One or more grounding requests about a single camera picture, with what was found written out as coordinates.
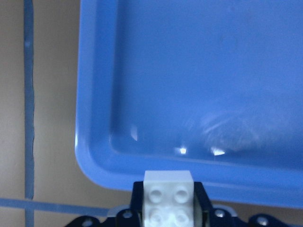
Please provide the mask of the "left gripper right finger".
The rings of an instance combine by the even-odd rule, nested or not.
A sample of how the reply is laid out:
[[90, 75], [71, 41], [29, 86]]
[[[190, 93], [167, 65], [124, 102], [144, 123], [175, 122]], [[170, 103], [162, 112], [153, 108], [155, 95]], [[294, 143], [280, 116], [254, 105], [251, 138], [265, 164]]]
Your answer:
[[214, 206], [202, 183], [194, 182], [194, 223], [199, 227], [292, 227], [292, 224], [265, 213], [251, 216], [247, 222], [227, 206]]

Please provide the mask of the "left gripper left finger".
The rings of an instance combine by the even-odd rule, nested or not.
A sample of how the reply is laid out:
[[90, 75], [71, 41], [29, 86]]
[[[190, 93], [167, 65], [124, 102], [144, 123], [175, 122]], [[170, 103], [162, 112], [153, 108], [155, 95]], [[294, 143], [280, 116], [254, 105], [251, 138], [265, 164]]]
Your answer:
[[68, 227], [143, 227], [143, 182], [134, 182], [129, 208], [118, 211], [103, 222], [93, 216], [80, 216]]

